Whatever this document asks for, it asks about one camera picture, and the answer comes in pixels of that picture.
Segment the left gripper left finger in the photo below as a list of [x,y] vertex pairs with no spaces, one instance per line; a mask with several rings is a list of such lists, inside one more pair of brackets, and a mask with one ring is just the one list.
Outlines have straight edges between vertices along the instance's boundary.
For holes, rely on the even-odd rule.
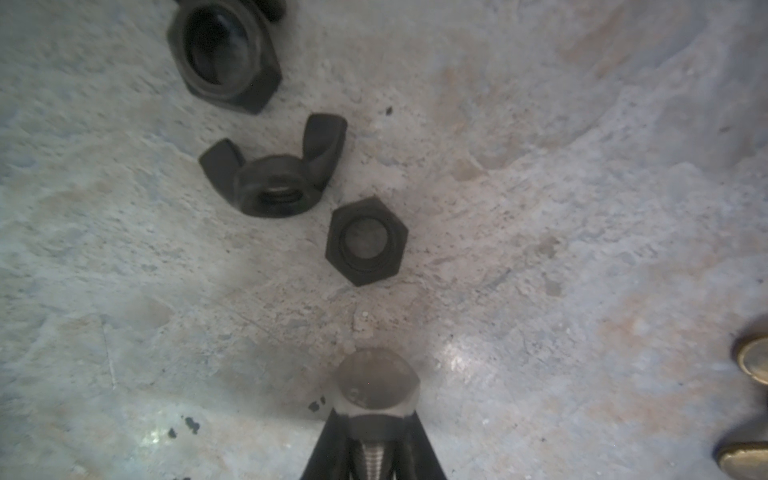
[[345,420],[332,410],[310,455],[301,480],[348,480],[351,442]]

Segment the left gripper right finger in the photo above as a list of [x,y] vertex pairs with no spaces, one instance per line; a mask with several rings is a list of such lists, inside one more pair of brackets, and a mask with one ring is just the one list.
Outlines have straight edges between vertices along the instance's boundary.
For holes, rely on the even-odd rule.
[[398,478],[447,479],[417,413],[407,418],[406,429],[398,442]]

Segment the silver hex bolt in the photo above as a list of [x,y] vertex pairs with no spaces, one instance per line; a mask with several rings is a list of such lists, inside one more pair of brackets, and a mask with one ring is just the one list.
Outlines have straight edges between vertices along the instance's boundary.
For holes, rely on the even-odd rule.
[[394,477],[395,455],[419,395],[417,373],[390,349],[358,350],[340,363],[332,405],[351,442],[353,479]]

